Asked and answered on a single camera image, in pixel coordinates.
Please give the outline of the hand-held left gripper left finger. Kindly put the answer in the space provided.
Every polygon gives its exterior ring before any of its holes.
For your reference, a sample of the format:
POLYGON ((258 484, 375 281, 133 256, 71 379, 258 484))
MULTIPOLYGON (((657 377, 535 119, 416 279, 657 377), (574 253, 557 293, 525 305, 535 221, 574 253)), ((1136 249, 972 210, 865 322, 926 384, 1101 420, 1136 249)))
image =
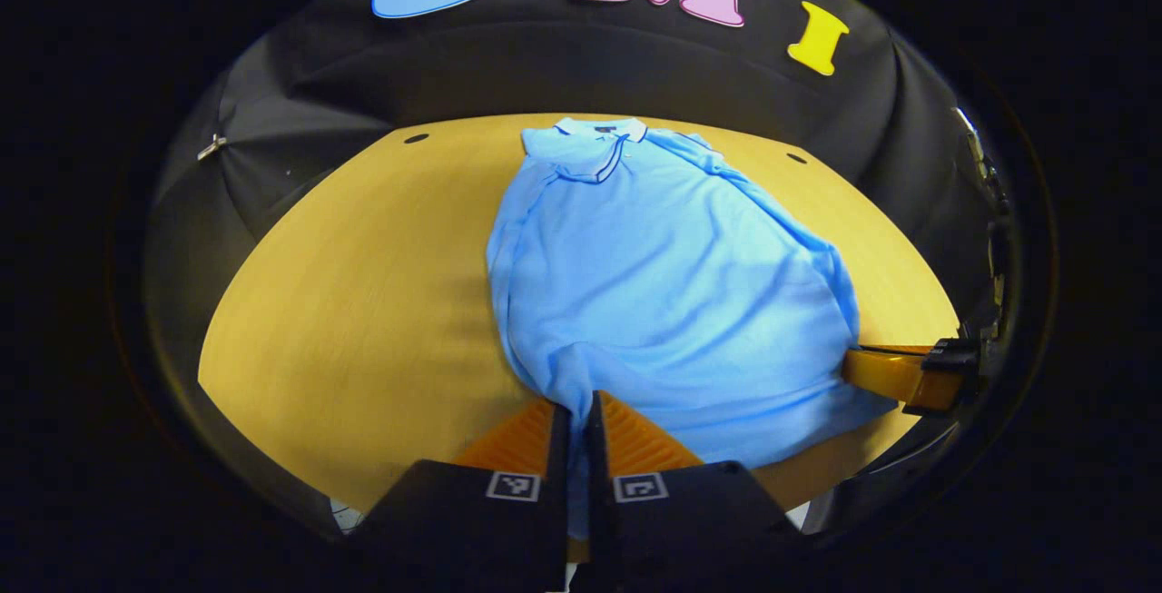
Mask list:
POLYGON ((545 399, 453 460, 415 460, 350 535, 386 592, 555 592, 571 412, 545 399))

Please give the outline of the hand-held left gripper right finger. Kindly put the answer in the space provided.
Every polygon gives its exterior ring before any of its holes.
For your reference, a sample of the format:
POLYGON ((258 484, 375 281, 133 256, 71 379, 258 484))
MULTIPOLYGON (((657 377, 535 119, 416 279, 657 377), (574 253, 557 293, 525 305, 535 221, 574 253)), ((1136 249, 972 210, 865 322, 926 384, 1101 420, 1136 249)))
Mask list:
POLYGON ((600 390, 586 420, 589 555, 614 592, 763 592, 809 540, 738 460, 706 463, 600 390))

